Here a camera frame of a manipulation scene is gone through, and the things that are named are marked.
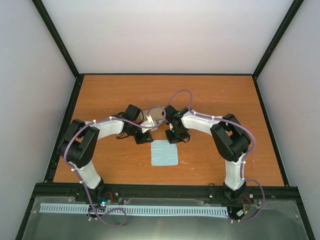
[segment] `light blue cloth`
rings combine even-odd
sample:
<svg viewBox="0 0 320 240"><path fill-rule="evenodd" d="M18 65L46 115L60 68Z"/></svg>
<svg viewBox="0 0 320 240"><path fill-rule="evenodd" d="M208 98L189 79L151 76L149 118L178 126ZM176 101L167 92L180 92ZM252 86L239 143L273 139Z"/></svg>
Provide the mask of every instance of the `light blue cloth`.
<svg viewBox="0 0 320 240"><path fill-rule="evenodd" d="M178 165L178 149L176 144L170 144L168 140L155 140L151 143L152 166Z"/></svg>

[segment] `small white object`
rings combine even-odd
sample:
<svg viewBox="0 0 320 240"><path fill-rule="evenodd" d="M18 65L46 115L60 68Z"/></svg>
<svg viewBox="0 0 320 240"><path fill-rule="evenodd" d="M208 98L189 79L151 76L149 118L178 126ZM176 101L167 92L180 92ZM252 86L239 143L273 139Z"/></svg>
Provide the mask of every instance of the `small white object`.
<svg viewBox="0 0 320 240"><path fill-rule="evenodd" d="M153 126L156 125L156 122L152 119L152 117L151 117L150 114L148 114L148 115L146 116L146 119L147 119L147 121L144 121L143 123L140 124L140 126L142 126L141 131L142 131L143 134L144 134L145 132L147 132L148 130L151 130L151 132L152 132L152 131L158 129L157 127L154 127L154 128L143 128L143 127L153 127Z"/></svg>
<svg viewBox="0 0 320 240"><path fill-rule="evenodd" d="M242 216L243 214L244 214L244 211L242 211L242 210L240 210L240 211L238 211L238 212L236 213L236 215L237 215L238 217Z"/></svg>

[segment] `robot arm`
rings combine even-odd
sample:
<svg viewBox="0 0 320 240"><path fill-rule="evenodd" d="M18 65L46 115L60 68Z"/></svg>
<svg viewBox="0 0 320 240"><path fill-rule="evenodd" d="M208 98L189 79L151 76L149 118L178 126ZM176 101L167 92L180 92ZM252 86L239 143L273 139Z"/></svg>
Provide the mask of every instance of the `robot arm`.
<svg viewBox="0 0 320 240"><path fill-rule="evenodd" d="M232 114L214 117L194 110L190 112L188 108L177 111L171 105L167 106L165 111L166 119L170 124L170 130L166 131L170 143L184 142L184 139L190 137L189 129L212 135L217 150L225 161L226 197L237 198L246 185L242 159L248 151L251 139L241 128L217 120L226 119L239 123L236 117Z"/></svg>
<svg viewBox="0 0 320 240"><path fill-rule="evenodd" d="M121 116L116 114L110 116L106 120L91 124L78 136L78 138L82 139L81 142L75 140L70 145L66 154L66 162L72 167L71 170L80 178L81 183L85 183L91 190L97 189L96 195L100 195L99 188L104 184L103 179L99 176L92 163L96 143L99 139L114 134L126 133L129 136L133 136L137 144L150 143L153 141L151 134L149 133L149 128L139 128L121 120L126 119L129 121L136 121L139 113L139 108L129 105ZM86 124L88 124L88 122L79 119L75 119L71 122L63 138L59 142L59 155L63 156L65 154L67 145L70 143L71 139ZM141 123L141 126L143 127L153 127L154 125L155 122L150 116L148 116L147 121Z"/></svg>

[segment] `gray wall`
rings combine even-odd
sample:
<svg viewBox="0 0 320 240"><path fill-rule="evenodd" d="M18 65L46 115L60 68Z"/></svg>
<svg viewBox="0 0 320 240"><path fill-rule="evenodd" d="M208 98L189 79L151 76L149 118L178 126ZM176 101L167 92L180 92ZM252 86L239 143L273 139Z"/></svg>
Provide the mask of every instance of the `gray wall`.
<svg viewBox="0 0 320 240"><path fill-rule="evenodd" d="M42 182L74 78L31 1L0 1L0 238Z"/></svg>
<svg viewBox="0 0 320 240"><path fill-rule="evenodd" d="M320 1L306 0L258 78L289 182L320 239Z"/></svg>
<svg viewBox="0 0 320 240"><path fill-rule="evenodd" d="M293 0L44 0L81 73L251 74Z"/></svg>

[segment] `wooden table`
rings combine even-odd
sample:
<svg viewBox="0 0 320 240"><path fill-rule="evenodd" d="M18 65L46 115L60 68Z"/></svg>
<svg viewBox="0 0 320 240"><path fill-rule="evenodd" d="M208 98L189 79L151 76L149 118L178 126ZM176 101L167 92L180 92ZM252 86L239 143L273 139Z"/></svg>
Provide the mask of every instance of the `wooden table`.
<svg viewBox="0 0 320 240"><path fill-rule="evenodd" d="M263 186L284 185L251 76L86 75L72 119L104 119L124 111L128 104L142 110L166 106L172 94L181 89L193 92L192 108L197 112L214 116L234 114L255 135L257 146L246 159L246 178L256 179ZM187 92L179 93L172 105L182 109L189 99ZM165 140L168 128L161 125L151 133L153 139ZM150 143L137 145L133 137L116 139L115 135L98 141L93 164L104 182L111 184L222 185L225 161L212 136L192 129L189 133L188 143L177 144L176 166L152 166ZM60 159L54 182L78 181Z"/></svg>

